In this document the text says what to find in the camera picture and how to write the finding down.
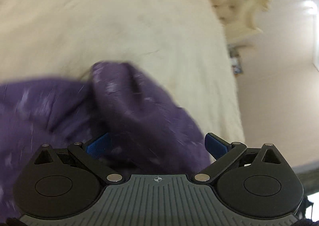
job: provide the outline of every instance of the metal screw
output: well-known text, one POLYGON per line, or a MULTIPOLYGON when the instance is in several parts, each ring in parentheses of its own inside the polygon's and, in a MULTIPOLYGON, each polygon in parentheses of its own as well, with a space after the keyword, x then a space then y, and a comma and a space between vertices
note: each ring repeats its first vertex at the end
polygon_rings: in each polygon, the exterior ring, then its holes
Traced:
POLYGON ((195 175, 194 178, 197 181, 205 182, 205 181, 210 180, 211 177, 209 175, 207 175, 207 174, 197 174, 197 175, 195 175))
POLYGON ((111 181, 111 182, 118 182, 118 181, 121 181, 122 180, 122 176, 120 174, 110 174, 106 177, 106 179, 108 181, 111 181))

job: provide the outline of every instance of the beige wall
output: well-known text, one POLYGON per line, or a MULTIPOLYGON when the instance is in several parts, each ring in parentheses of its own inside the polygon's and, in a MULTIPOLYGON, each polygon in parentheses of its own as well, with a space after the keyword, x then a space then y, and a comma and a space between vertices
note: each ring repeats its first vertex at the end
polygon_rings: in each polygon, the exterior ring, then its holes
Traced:
POLYGON ((248 40, 256 52, 243 56, 245 74, 238 77, 247 145, 274 143, 298 172, 319 165, 315 19, 304 1, 273 0, 271 10, 258 16, 264 33, 248 40))

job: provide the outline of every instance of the crosshair symbol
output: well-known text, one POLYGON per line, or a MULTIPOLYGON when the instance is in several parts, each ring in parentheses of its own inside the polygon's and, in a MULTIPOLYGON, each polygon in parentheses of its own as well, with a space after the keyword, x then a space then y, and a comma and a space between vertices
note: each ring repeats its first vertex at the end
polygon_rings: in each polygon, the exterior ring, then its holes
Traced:
POLYGON ((157 183, 158 182, 160 182, 160 181, 162 181, 163 179, 162 178, 160 178, 160 177, 156 177, 156 178, 154 178, 154 181, 156 181, 157 183))

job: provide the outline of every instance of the purple fabric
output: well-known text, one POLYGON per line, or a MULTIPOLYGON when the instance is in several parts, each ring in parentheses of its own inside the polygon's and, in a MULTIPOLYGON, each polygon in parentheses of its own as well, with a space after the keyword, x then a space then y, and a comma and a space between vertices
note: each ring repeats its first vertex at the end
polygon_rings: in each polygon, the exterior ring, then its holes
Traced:
POLYGON ((110 132, 104 161, 119 172, 193 175, 209 165, 204 138, 169 95, 127 63, 97 63, 92 81, 0 86, 0 222, 19 215, 12 185, 43 143, 54 148, 110 132))

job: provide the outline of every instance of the mattress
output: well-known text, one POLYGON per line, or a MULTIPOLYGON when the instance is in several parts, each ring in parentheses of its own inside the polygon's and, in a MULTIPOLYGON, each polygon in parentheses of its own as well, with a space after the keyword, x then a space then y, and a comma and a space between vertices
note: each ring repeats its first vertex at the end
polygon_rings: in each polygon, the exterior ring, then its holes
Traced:
POLYGON ((223 26, 209 0, 0 0, 0 82, 85 79, 130 62, 205 134, 244 141, 223 26))

